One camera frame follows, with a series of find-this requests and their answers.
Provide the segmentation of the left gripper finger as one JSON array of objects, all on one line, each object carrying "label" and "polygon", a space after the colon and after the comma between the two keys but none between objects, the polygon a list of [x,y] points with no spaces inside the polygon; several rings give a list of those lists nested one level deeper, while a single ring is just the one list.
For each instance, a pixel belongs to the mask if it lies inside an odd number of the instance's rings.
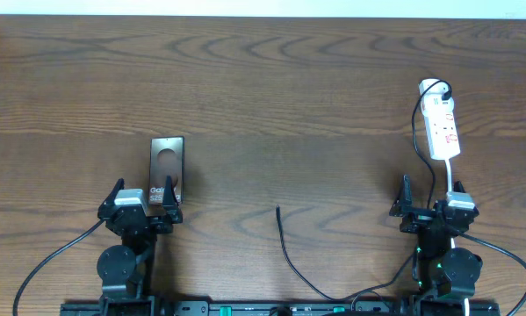
[{"label": "left gripper finger", "polygon": [[111,192],[109,193],[109,195],[106,197],[106,199],[102,203],[102,207],[103,208],[108,208],[108,207],[112,207],[113,205],[115,205],[115,198],[118,195],[119,191],[123,190],[124,187],[125,187],[125,181],[124,181],[123,178],[120,178],[115,183],[115,185],[112,188]]},{"label": "left gripper finger", "polygon": [[162,198],[162,208],[167,213],[177,213],[179,211],[179,203],[174,192],[171,176],[166,177]]}]

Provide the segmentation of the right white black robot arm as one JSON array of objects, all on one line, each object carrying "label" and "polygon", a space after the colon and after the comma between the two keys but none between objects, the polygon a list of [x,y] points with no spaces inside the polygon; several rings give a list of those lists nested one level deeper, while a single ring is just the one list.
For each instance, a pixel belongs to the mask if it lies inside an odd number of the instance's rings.
[{"label": "right white black robot arm", "polygon": [[413,205],[411,182],[402,177],[389,211],[401,219],[400,231],[417,236],[413,276],[419,292],[408,300],[411,315],[466,315],[465,302],[475,293],[483,262],[478,255],[458,248],[453,241],[479,215],[472,197],[461,182],[455,182],[446,198],[431,209]]}]

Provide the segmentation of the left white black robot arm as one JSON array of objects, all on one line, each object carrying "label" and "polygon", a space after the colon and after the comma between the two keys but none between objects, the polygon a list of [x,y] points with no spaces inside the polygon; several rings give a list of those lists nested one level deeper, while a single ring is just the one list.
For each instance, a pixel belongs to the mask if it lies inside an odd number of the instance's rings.
[{"label": "left white black robot arm", "polygon": [[141,189],[126,189],[120,178],[98,207],[97,217],[121,238],[97,260],[102,279],[99,312],[102,315],[171,315],[173,305],[151,293],[157,236],[173,232],[183,214],[167,177],[162,191],[163,215],[147,215],[148,204]]}]

